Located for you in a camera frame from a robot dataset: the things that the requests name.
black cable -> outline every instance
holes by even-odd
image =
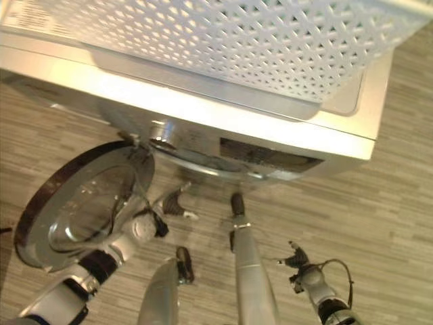
[[[324,261],[323,263],[320,263],[317,266],[319,267],[320,270],[322,270],[327,264],[332,263],[332,262],[339,263],[339,264],[343,265],[344,269],[346,270],[348,281],[349,281],[349,297],[347,299],[347,304],[348,304],[349,308],[352,309],[353,283],[354,282],[352,281],[352,276],[350,274],[350,271],[349,271],[347,264],[345,264],[345,262],[343,262],[341,259],[328,259],[327,261]]]

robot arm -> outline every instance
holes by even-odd
[[[326,283],[322,267],[327,263],[312,264],[306,253],[294,242],[290,242],[295,254],[279,261],[298,269],[298,273],[290,278],[295,293],[305,291],[323,325],[364,325],[358,315],[352,311],[352,280],[349,274],[350,293],[346,303]]]
[[[5,325],[76,325],[88,314],[87,301],[142,244],[164,236],[166,225],[151,212],[126,223],[77,264],[46,286],[33,302]]]

laminate floor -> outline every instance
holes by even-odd
[[[1,86],[1,227],[12,226],[39,186],[60,166],[118,139],[109,126],[46,108]],[[180,184],[160,163],[149,196]],[[168,218],[170,234],[152,240],[112,276],[89,304],[84,324],[135,324],[156,268],[190,249],[196,283],[182,286],[180,324],[237,324],[234,258],[229,250],[230,206],[221,185],[193,189],[183,204],[199,221]],[[291,254],[288,240],[313,261],[339,258],[355,281],[354,309],[366,324],[433,324],[433,24],[395,51],[373,159],[339,175],[259,188],[245,195],[282,324],[318,324],[293,270],[275,259]],[[343,297],[344,270],[325,274]],[[12,234],[1,235],[0,320],[14,317],[55,275],[17,258]]]

open washing machine door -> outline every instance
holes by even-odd
[[[49,272],[80,259],[140,211],[154,175],[154,157],[130,142],[110,142],[72,159],[27,204],[16,251]]]

white plastic basket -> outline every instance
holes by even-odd
[[[83,43],[311,102],[433,17],[431,1],[38,2]]]

